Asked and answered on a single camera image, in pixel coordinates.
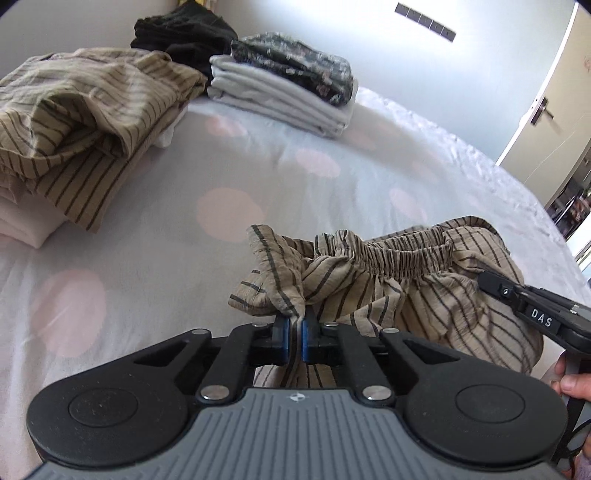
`door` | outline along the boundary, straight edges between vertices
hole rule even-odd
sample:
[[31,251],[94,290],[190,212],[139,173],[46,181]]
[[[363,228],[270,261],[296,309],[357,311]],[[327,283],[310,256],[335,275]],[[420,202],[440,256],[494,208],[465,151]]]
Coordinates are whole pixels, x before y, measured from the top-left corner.
[[496,162],[544,206],[560,194],[591,140],[591,15],[575,4],[556,59]]

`bed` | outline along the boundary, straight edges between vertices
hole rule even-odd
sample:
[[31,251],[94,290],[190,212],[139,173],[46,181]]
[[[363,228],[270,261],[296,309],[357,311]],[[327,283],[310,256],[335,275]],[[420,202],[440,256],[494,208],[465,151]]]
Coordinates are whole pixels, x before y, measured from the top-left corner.
[[[526,282],[591,304],[535,197],[478,150],[361,88],[341,139],[326,140],[200,98],[172,144],[152,147],[96,235],[68,224],[39,250],[0,238],[0,477],[40,460],[25,427],[45,385],[194,327],[251,321],[228,306],[255,262],[245,229],[364,238],[476,215]],[[556,359],[547,345],[534,374]]]

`human hand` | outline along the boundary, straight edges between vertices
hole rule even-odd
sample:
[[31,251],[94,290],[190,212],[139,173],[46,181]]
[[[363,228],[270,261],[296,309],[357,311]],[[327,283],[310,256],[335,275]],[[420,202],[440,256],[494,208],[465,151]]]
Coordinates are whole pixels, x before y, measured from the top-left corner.
[[[568,395],[573,398],[582,398],[591,401],[591,374],[576,374],[565,375],[566,373],[566,353],[560,355],[558,361],[554,365],[554,373],[559,380],[552,380],[550,387],[558,395]],[[587,436],[583,449],[581,450],[583,457],[578,455],[575,459],[575,478],[589,479],[591,478],[591,435]],[[572,478],[572,472],[563,472],[568,478]]]

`folded clothes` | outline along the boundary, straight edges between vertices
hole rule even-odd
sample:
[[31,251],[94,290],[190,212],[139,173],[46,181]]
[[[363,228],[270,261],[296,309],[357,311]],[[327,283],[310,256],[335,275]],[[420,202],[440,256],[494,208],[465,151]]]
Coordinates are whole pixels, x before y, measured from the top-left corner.
[[166,15],[135,23],[133,48],[165,51],[170,57],[212,78],[209,57],[230,53],[236,32],[221,17],[189,1]]
[[25,183],[21,179],[0,171],[0,197],[18,203],[26,191]]
[[347,60],[281,33],[234,40],[232,57],[286,78],[331,105],[344,105],[353,95],[353,74]]
[[40,196],[27,193],[18,205],[0,198],[0,234],[34,248],[42,246],[66,220],[63,213]]
[[187,110],[188,109],[189,109],[189,106],[187,105],[185,108],[183,108],[181,110],[181,112],[178,114],[178,116],[176,117],[176,119],[174,119],[174,121],[165,130],[162,131],[162,133],[154,141],[154,146],[155,147],[158,147],[158,148],[166,148],[166,147],[169,147],[170,146],[170,144],[173,141],[174,128],[177,126],[177,124],[185,116],[185,113],[187,113]]
[[0,80],[0,164],[97,231],[139,158],[206,78],[163,52],[83,48]]
[[237,63],[228,55],[211,58],[214,78],[207,94],[214,100],[270,116],[325,137],[338,137],[347,128],[355,107],[357,81],[351,101],[334,107],[295,83],[266,70]]

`white folded cloth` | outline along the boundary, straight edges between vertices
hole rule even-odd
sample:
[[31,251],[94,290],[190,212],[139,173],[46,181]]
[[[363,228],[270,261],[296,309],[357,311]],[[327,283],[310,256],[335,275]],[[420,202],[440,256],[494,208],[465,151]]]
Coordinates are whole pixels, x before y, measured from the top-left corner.
[[266,70],[237,63],[230,55],[213,56],[210,98],[314,132],[338,137],[347,128],[359,87],[355,79],[347,105],[335,107],[299,85]]
[[158,138],[154,141],[154,143],[152,144],[153,146],[158,148],[167,148],[170,146],[170,144],[173,141],[174,127],[176,127],[177,123],[181,121],[181,118],[185,116],[185,113],[187,113],[188,108],[189,106],[187,105],[180,111],[178,117],[174,119],[174,122],[172,122],[168,127],[166,127],[166,129],[163,130],[162,133],[158,136]]
[[17,205],[0,197],[0,234],[39,248],[62,223],[65,215],[45,198],[24,194]]

